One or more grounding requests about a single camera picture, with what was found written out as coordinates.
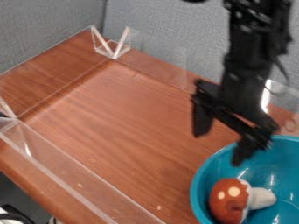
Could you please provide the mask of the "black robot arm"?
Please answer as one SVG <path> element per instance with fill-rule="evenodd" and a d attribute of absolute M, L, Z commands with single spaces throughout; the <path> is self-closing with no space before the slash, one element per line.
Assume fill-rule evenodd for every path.
<path fill-rule="evenodd" d="M 241 165 L 271 144 L 279 125 L 260 102 L 273 67 L 285 69 L 279 56 L 292 41 L 289 17 L 293 0 L 222 0 L 228 11 L 228 52 L 222 76 L 216 85 L 193 82 L 192 134 L 205 135 L 212 122 L 221 121 L 240 135 L 230 163 Z"/>

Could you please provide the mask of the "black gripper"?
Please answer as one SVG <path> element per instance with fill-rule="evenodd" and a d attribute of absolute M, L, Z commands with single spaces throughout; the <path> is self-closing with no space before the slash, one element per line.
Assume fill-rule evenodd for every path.
<path fill-rule="evenodd" d="M 260 102 L 265 81 L 257 76 L 224 74 L 220 84 L 204 79 L 193 82 L 192 134 L 205 135 L 214 119 L 241 136 L 232 151 L 230 164 L 240 166 L 257 151 L 271 146 L 271 136 L 279 125 L 263 111 Z"/>

